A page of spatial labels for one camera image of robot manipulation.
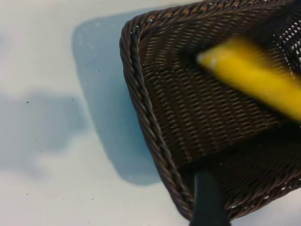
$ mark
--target white table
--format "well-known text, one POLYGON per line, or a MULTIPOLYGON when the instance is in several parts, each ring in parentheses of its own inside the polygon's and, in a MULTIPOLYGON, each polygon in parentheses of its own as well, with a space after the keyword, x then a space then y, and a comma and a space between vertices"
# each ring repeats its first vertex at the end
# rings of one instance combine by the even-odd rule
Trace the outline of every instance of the white table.
MULTIPOLYGON (((0 0, 0 225, 187 226, 123 79, 124 23, 185 0, 0 0)), ((297 226, 301 191, 234 221, 297 226)))

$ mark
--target wicker basket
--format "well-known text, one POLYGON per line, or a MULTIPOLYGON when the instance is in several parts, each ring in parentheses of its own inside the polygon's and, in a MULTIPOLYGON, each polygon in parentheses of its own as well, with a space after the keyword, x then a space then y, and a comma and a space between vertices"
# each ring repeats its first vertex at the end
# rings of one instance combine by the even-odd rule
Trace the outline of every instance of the wicker basket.
POLYGON ((229 219, 301 187, 301 129, 195 63, 234 34, 264 47, 279 70, 301 73, 301 4, 205 0, 152 11, 125 24, 124 76, 161 179, 188 220, 193 177, 211 172, 229 219))

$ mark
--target brown wicker basket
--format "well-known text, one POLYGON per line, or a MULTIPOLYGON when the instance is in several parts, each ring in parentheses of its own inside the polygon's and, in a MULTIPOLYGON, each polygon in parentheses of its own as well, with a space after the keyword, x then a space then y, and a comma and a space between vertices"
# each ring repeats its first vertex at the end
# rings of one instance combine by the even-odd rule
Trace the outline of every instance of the brown wicker basket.
POLYGON ((300 126, 195 62, 197 52, 242 34, 276 68, 301 74, 299 2, 205 0, 125 24, 120 54, 130 96, 159 174, 188 220, 200 170, 218 179, 231 220, 301 187, 300 126))

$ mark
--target yellow object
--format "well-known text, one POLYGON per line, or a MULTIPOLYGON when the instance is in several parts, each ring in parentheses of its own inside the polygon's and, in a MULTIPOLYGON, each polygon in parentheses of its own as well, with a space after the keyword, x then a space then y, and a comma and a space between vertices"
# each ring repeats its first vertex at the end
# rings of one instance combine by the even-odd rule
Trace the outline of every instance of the yellow object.
POLYGON ((197 57, 224 83, 301 121, 301 86, 289 72, 274 69, 252 43, 232 39, 197 57))

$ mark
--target basket rim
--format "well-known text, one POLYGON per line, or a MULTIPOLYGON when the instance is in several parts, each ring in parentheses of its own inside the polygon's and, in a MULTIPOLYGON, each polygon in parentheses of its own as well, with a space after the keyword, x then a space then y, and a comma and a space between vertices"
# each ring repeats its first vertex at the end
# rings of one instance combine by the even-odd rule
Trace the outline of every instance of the basket rim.
MULTIPOLYGON (((125 23, 119 42, 123 72, 128 90, 138 116, 144 139, 153 157, 159 175, 169 191, 179 212, 188 220, 192 219, 194 197, 184 184, 172 155, 165 144, 160 126, 152 110, 151 99, 144 84, 142 66, 139 57, 139 42, 143 34, 152 27, 166 26, 174 21, 215 16, 221 13, 235 13, 250 9, 262 9, 264 6, 283 6, 294 0, 204 0, 177 7, 154 10, 138 15, 125 23)), ((231 220, 242 217, 268 204, 261 202, 251 211, 234 211, 231 220)))

